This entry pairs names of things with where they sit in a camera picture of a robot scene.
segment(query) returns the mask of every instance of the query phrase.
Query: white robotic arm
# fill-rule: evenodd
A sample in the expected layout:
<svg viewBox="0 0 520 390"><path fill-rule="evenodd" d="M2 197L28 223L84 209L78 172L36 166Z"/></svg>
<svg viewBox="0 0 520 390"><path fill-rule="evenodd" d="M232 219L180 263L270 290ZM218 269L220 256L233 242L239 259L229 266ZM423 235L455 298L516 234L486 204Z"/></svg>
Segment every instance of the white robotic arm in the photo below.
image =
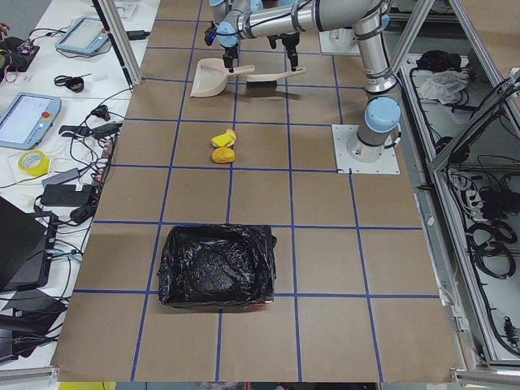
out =
<svg viewBox="0 0 520 390"><path fill-rule="evenodd" d="M280 6L263 9L262 0L210 0L216 25L206 31L206 43L216 37L225 49L224 65L232 72L240 39L269 37L271 47L275 47L275 39L280 38L294 71L299 33L352 28L365 68L369 102L366 123L359 127L349 148L354 158L375 161L401 116L401 96L394 88L397 78L382 36L388 25L389 3L390 0L279 0Z"/></svg>

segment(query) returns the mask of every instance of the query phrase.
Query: yellow object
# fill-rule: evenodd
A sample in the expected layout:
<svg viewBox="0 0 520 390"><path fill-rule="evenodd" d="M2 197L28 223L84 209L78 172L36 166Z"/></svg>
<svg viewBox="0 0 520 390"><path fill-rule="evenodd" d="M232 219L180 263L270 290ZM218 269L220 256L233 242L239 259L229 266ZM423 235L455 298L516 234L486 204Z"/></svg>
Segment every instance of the yellow object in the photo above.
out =
<svg viewBox="0 0 520 390"><path fill-rule="evenodd" d="M59 390L115 390L117 382L62 382Z"/></svg>
<svg viewBox="0 0 520 390"><path fill-rule="evenodd" d="M217 148L211 154L211 159L217 164L229 164L235 161L235 151L229 148Z"/></svg>
<svg viewBox="0 0 520 390"><path fill-rule="evenodd" d="M31 176L43 176L49 171L49 158L40 150L29 150L21 155L18 168Z"/></svg>
<svg viewBox="0 0 520 390"><path fill-rule="evenodd" d="M236 141L236 133L232 129L226 130L224 134L211 138L211 143L215 148L228 148Z"/></svg>

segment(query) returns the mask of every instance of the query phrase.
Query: blue joint cap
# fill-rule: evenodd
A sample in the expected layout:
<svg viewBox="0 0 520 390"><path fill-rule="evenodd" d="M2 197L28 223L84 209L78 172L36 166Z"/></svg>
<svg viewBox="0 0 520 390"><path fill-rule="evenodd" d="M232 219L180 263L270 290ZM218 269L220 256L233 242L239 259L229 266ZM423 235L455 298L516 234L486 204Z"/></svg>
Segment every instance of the blue joint cap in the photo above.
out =
<svg viewBox="0 0 520 390"><path fill-rule="evenodd" d="M390 23L390 16L388 16L386 14L381 16L381 27L383 28L383 30L387 29L389 23Z"/></svg>
<svg viewBox="0 0 520 390"><path fill-rule="evenodd" d="M390 97L377 97L368 103L365 122L370 130L378 133L391 132L399 122L401 108Z"/></svg>
<svg viewBox="0 0 520 390"><path fill-rule="evenodd" d="M251 0L251 11L261 11L263 10L263 2L262 0Z"/></svg>
<svg viewBox="0 0 520 390"><path fill-rule="evenodd" d="M224 47L233 47L238 43L238 34L233 26L223 21L217 27L217 39Z"/></svg>

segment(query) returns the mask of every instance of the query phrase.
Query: person's hand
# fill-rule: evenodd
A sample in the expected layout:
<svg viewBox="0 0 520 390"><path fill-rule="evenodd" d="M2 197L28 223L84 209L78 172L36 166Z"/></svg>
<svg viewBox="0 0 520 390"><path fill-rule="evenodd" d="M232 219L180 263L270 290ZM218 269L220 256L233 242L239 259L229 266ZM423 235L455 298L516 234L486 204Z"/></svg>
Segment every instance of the person's hand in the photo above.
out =
<svg viewBox="0 0 520 390"><path fill-rule="evenodd" d="M0 38L2 35L7 35L9 30L11 30L11 28L7 24L0 22Z"/></svg>

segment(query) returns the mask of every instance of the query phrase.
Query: yellow tape roll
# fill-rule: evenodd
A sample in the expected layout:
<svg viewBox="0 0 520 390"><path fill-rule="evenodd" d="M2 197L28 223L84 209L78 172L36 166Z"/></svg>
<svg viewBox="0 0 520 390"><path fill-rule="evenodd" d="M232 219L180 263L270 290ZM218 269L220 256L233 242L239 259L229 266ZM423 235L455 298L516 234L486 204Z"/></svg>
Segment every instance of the yellow tape roll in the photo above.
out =
<svg viewBox="0 0 520 390"><path fill-rule="evenodd" d="M29 150L19 158L18 168L31 176L42 176L49 171L49 158L40 150Z"/></svg>

